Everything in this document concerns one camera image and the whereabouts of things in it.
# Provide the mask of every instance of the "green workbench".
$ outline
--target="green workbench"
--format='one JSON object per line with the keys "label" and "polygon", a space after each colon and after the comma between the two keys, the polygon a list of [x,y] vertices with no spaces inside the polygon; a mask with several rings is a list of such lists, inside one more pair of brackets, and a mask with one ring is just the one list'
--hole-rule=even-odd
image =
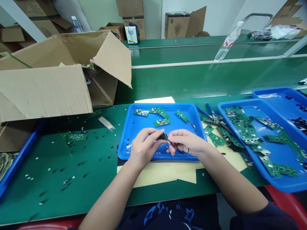
{"label": "green workbench", "polygon": [[[152,64],[162,57],[161,53],[149,56],[142,52],[137,59],[132,57],[132,62]],[[175,58],[174,55],[177,52],[169,55],[169,58]],[[216,111],[219,102],[251,98],[253,89],[298,88],[298,81],[305,78],[306,73],[306,57],[133,69],[133,89],[119,82],[115,105],[101,109],[102,116],[116,128],[113,132],[104,127],[98,117],[85,120],[87,115],[75,115],[45,119],[40,136],[0,199],[0,224],[27,222],[31,217],[40,220],[88,212],[116,176],[116,146],[121,138],[126,109],[135,100],[173,96],[177,103],[198,106],[209,103]],[[74,142],[68,148],[60,132],[80,132],[82,127],[88,131],[88,139]],[[268,183],[257,170],[247,168],[241,173],[256,186]],[[34,179],[27,180],[25,175]],[[219,192],[205,169],[196,170],[196,177],[196,184],[177,180],[134,188],[128,205]],[[66,179],[70,179],[69,186],[63,184]]]}

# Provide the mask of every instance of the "white wall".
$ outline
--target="white wall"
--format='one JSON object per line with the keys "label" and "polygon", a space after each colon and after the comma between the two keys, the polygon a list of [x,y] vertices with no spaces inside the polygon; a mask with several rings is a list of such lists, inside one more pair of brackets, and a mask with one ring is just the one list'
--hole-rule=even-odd
{"label": "white wall", "polygon": [[204,31],[211,36],[225,35],[247,0],[163,0],[161,38],[165,38],[165,13],[186,11],[191,13],[207,6]]}

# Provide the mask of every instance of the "electronic component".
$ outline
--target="electronic component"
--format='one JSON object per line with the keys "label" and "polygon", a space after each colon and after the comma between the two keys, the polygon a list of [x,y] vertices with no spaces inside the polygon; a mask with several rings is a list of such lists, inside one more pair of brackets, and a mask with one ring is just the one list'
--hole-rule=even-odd
{"label": "electronic component", "polygon": [[157,140],[165,140],[168,141],[166,133],[162,133]]}
{"label": "electronic component", "polygon": [[149,113],[157,113],[157,114],[159,114],[159,113],[157,112],[157,109],[156,109],[156,108],[151,108],[151,109],[149,110]]}
{"label": "electronic component", "polygon": [[244,160],[245,164],[247,165],[247,167],[249,169],[253,169],[254,162],[250,159],[250,157],[247,154],[243,153],[243,152],[239,152],[239,153],[240,153],[241,157],[243,158],[243,160]]}
{"label": "electronic component", "polygon": [[97,115],[101,114],[101,110],[95,110],[93,113],[90,113],[89,116],[86,118],[86,120],[91,119]]}
{"label": "electronic component", "polygon": [[158,112],[158,114],[160,114],[162,117],[164,117],[165,119],[166,118],[169,118],[169,115],[163,110],[163,109],[161,109],[161,108],[158,108],[157,109],[157,112]]}
{"label": "electronic component", "polygon": [[209,136],[209,134],[214,130],[214,128],[211,126],[211,125],[207,125],[205,128],[204,128],[204,131],[205,131],[205,134],[206,136]]}
{"label": "electronic component", "polygon": [[88,133],[83,134],[67,134],[67,141],[85,141]]}
{"label": "electronic component", "polygon": [[188,123],[190,121],[190,119],[184,115],[180,110],[176,111],[176,114],[182,119],[184,120],[186,123]]}
{"label": "electronic component", "polygon": [[281,174],[286,174],[289,176],[299,176],[295,168],[285,165],[274,164]]}
{"label": "electronic component", "polygon": [[163,119],[163,120],[157,120],[154,122],[154,125],[155,127],[159,127],[159,126],[162,126],[162,125],[169,125],[170,124],[170,119],[167,118],[167,119]]}
{"label": "electronic component", "polygon": [[219,136],[215,135],[214,133],[210,133],[209,137],[211,141],[213,142],[214,146],[217,148],[219,145],[224,145],[226,141],[223,138],[220,138]]}
{"label": "electronic component", "polygon": [[279,170],[274,166],[268,156],[260,157],[263,165],[269,171],[270,175],[273,177],[281,177]]}
{"label": "electronic component", "polygon": [[136,109],[136,110],[133,112],[133,114],[147,117],[148,114],[149,114],[149,111]]}

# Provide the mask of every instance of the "small black component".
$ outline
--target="small black component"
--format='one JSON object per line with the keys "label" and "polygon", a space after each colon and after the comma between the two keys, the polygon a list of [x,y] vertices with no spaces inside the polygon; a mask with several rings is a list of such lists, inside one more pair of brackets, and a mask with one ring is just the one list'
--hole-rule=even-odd
{"label": "small black component", "polygon": [[42,197],[43,195],[45,195],[47,192],[45,191],[45,192],[42,192],[40,195],[39,195],[39,197]]}

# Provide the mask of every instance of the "finger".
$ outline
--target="finger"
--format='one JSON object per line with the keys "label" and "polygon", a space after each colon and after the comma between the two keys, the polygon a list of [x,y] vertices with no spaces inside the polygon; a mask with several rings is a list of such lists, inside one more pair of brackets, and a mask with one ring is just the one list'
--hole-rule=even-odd
{"label": "finger", "polygon": [[139,142],[139,143],[142,143],[144,142],[144,140],[148,137],[148,135],[154,133],[158,131],[157,129],[154,129],[154,128],[144,128],[142,129],[138,135],[136,136],[135,138],[135,141]]}
{"label": "finger", "polygon": [[169,143],[169,152],[172,154],[172,155],[175,155],[175,152],[176,152],[176,147],[173,145],[173,143],[171,143],[170,141],[168,141]]}
{"label": "finger", "polygon": [[150,134],[148,138],[144,141],[146,146],[152,146],[154,141],[159,138],[164,133],[164,129],[156,130],[154,133]]}
{"label": "finger", "polygon": [[151,151],[152,151],[153,153],[155,153],[156,150],[159,148],[159,146],[162,145],[162,144],[165,144],[165,143],[167,143],[166,140],[157,140],[157,141],[153,144],[153,146],[151,147]]}

